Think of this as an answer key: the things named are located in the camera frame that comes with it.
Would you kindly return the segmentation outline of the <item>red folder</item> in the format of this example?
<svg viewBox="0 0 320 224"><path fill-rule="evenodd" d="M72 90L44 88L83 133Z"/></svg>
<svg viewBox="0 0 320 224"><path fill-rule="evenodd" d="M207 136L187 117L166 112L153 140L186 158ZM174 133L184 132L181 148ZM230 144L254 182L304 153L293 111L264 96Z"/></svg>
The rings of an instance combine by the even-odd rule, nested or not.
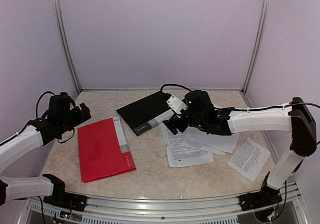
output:
<svg viewBox="0 0 320 224"><path fill-rule="evenodd" d="M137 168L119 117L77 130L81 181L90 183L129 173Z"/></svg>

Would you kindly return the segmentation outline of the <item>white sheet top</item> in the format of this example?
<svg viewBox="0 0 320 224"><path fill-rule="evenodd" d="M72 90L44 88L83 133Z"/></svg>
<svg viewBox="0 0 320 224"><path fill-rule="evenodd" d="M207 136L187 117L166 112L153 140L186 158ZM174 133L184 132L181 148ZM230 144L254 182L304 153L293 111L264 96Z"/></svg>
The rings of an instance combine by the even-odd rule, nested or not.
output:
<svg viewBox="0 0 320 224"><path fill-rule="evenodd" d="M236 149L239 134L232 134L231 136L219 136L213 134L206 134L197 130L193 136L193 140L215 148L219 151L232 154Z"/></svg>

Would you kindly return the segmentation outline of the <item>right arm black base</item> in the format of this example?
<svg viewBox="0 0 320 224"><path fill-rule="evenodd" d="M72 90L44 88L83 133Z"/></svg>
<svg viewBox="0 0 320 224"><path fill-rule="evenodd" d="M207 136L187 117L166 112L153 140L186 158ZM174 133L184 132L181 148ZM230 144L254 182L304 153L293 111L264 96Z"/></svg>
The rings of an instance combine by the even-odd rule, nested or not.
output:
<svg viewBox="0 0 320 224"><path fill-rule="evenodd" d="M259 191L238 196L242 211L267 207L283 201L279 189L275 190L267 186L268 177L269 173L263 180L261 189Z"/></svg>

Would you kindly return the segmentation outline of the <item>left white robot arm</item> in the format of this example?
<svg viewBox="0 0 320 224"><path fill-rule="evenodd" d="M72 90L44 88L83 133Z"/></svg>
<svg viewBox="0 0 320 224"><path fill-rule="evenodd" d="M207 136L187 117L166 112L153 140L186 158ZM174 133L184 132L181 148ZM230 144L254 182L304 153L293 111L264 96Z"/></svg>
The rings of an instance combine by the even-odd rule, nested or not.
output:
<svg viewBox="0 0 320 224"><path fill-rule="evenodd" d="M0 144L0 170L29 152L58 140L65 143L62 135L74 132L75 128L91 118L90 109L84 104L76 105L66 93L49 93L48 109L42 114L36 114L25 126L13 136ZM65 192L65 183L52 174L38 177L9 178L0 177L0 203L22 200L30 197L43 197L45 201L53 202L61 207L70 202L70 195Z"/></svg>

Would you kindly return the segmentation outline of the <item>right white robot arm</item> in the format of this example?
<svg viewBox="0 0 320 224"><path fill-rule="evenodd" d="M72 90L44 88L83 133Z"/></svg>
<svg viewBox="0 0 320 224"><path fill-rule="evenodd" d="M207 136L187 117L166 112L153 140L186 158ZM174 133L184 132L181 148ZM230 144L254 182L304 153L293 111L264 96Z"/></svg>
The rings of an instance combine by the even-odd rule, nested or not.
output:
<svg viewBox="0 0 320 224"><path fill-rule="evenodd" d="M267 174L262 190L255 196L260 206L268 205L276 196L275 190L317 149L316 122L308 110L309 103L299 97L276 106L237 109L214 107L208 93L202 90L188 92L183 100L163 91L160 96L173 111L173 116L163 122L173 134L184 132L188 127L218 136L249 131L291 133L289 149Z"/></svg>

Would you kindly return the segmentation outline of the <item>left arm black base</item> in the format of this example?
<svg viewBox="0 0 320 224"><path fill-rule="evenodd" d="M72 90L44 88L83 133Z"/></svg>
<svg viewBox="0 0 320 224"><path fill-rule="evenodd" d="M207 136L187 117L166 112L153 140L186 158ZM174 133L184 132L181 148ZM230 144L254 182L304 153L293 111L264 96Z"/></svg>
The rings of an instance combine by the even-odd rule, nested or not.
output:
<svg viewBox="0 0 320 224"><path fill-rule="evenodd" d="M49 179L53 184L52 194L43 199L46 204L71 211L84 212L88 199L86 196L66 192L64 181L52 174L43 174L42 176Z"/></svg>

